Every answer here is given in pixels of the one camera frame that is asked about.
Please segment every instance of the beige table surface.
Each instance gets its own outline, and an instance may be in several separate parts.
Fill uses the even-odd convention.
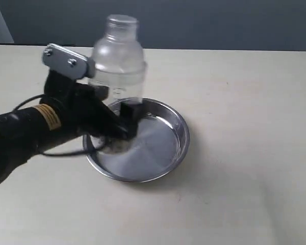
[[[43,49],[0,46],[0,113],[42,92]],[[145,96],[189,124],[184,162],[123,184],[85,157],[34,157],[0,185],[0,245],[306,244],[306,53],[146,58]],[[79,147],[80,138],[58,150]]]

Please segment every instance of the wire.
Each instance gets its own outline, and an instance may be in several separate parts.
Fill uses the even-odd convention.
[[[33,97],[23,101],[18,106],[16,106],[12,111],[13,112],[17,111],[22,106],[26,105],[27,103],[29,103],[31,101],[34,101],[34,100],[37,100],[37,99],[44,98],[44,97],[49,97],[50,99],[53,99],[53,100],[60,103],[60,101],[57,100],[56,98],[47,96],[46,94],[39,94],[39,95],[33,96]],[[45,153],[45,152],[38,151],[38,154],[42,155],[42,156],[46,156],[46,157],[75,157],[75,156],[83,156],[83,155],[93,154],[95,152],[98,152],[98,151],[102,150],[106,146],[107,146],[107,142],[105,141],[103,143],[103,145],[101,145],[99,147],[96,147],[96,148],[93,148],[93,149],[90,149],[90,150],[76,150],[76,151],[72,151],[72,152],[62,152],[62,153]]]

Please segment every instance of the yellow label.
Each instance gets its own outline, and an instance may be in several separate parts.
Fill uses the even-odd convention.
[[[44,117],[50,131],[61,127],[61,122],[54,109],[47,104],[39,104],[34,106]]]

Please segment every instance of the metal pan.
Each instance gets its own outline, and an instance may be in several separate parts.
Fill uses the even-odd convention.
[[[170,106],[143,99],[146,116],[140,121],[138,135],[124,153],[98,152],[88,155],[92,166],[101,174],[124,182],[148,182],[174,170],[184,159],[190,142],[183,117]],[[116,104],[110,105],[115,110]],[[95,142],[85,135],[84,149]]]

